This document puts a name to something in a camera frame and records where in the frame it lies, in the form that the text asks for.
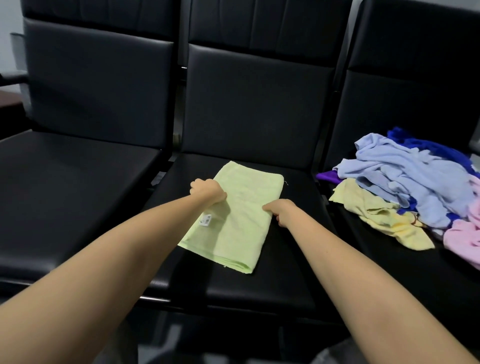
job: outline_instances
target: forearm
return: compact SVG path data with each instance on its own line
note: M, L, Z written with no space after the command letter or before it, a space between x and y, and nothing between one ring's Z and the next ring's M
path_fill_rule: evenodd
M91 362L210 204L195 194L145 211L0 306L0 362Z
M373 261L299 209L288 228L369 363L477 363Z

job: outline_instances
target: person's left hand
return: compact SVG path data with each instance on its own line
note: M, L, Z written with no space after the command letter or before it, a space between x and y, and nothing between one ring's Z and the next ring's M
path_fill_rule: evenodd
M197 178L190 183L190 194L206 193L212 198L212 203L216 204L227 198L227 193L222 189L217 181L208 179L206 181Z

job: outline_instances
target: pink towel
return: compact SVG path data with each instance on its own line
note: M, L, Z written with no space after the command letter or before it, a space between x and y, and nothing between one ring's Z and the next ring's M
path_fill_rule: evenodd
M468 206L468 219L455 220L444 234L444 246L480 269L480 180L471 176L476 199Z

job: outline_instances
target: hand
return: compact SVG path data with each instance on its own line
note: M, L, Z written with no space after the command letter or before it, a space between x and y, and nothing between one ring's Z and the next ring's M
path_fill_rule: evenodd
M290 212L296 208L292 201L286 199L275 200L262 207L264 211L271 211L276 216L278 225L282 228L288 227Z
M190 194L205 193L212 198L212 204L221 202L227 198L227 193L222 190L217 181L208 179L206 181L197 178L190 183Z

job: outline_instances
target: label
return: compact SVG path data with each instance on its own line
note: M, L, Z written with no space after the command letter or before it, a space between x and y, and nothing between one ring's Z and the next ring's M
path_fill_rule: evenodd
M212 219L212 215L204 215L202 219L198 222L198 225L208 226L210 225L211 219Z

